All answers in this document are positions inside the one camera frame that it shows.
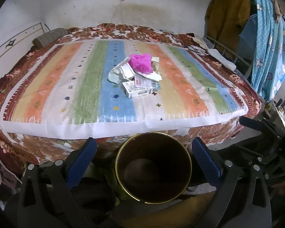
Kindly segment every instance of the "blue cloth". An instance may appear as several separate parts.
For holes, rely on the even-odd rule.
[[[254,1],[258,27],[251,85],[269,102],[285,79],[285,21],[277,22],[271,0]]]

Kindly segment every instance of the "white box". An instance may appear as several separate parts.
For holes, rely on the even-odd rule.
[[[143,96],[146,94],[151,94],[153,89],[136,87],[135,81],[127,81],[122,83],[122,89],[128,98]]]

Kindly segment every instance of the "blue stripe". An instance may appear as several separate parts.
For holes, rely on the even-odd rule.
[[[102,84],[100,90],[100,105],[98,109],[99,122],[113,122],[124,121],[126,117],[127,122],[137,121],[134,103],[131,98],[127,98],[121,86],[108,81],[108,74],[114,65],[119,64],[125,59],[125,46],[123,41],[110,40],[104,62],[104,69],[102,75]]]
[[[178,51],[180,51],[183,56],[195,64],[199,71],[205,76],[206,79],[210,80],[213,84],[216,85],[218,92],[222,96],[222,98],[225,100],[226,104],[228,105],[229,109],[231,111],[237,111],[239,110],[239,105],[237,101],[233,98],[233,96],[229,92],[229,88],[223,85],[221,82],[219,82],[207,69],[204,68],[204,66],[199,63],[193,56],[191,56],[186,50],[177,48]]]

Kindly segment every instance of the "silver screw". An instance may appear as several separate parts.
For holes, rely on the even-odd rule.
[[[260,170],[260,167],[259,167],[258,165],[256,165],[256,164],[253,166],[253,168],[254,168],[255,170]]]
[[[55,161],[55,165],[60,166],[63,164],[63,160],[62,159],[58,159]]]
[[[34,168],[34,164],[30,164],[29,166],[28,166],[28,169],[29,170],[32,170]]]
[[[230,160],[226,160],[225,165],[227,165],[228,167],[231,167],[233,163]]]

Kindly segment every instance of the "floral blanket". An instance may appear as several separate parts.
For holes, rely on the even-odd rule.
[[[27,74],[27,72],[36,64],[38,59],[55,44],[79,42],[88,39],[128,39],[178,47],[196,45],[190,35],[171,34],[152,28],[138,26],[102,24],[97,27],[88,27],[84,29],[71,28],[68,31],[70,34],[60,38],[58,41],[41,48],[40,50],[32,49],[19,60],[10,73],[0,80],[0,110],[11,89]],[[210,65],[210,67],[220,76],[231,81],[235,87],[239,88],[244,93],[242,98],[249,109],[245,116],[250,118],[256,116],[260,110],[260,101],[253,89],[246,85],[246,83],[234,74],[234,72],[218,63],[212,56],[201,56],[201,59]],[[238,117],[236,117],[228,122],[215,125],[165,130],[162,132],[174,136],[184,145],[190,147],[193,138],[197,136],[201,137],[207,145],[211,145],[221,143],[230,136],[235,136],[241,129],[242,126],[238,124]],[[95,160],[113,157],[123,142],[130,136],[131,135],[122,135],[96,139],[98,151]],[[19,172],[19,169],[21,169],[23,163],[26,161],[40,164],[45,161],[65,159],[70,152],[79,149],[84,142],[84,139],[62,140],[17,133],[4,134],[0,130],[0,150],[2,151],[2,156],[0,157],[2,162],[11,168],[10,170]]]

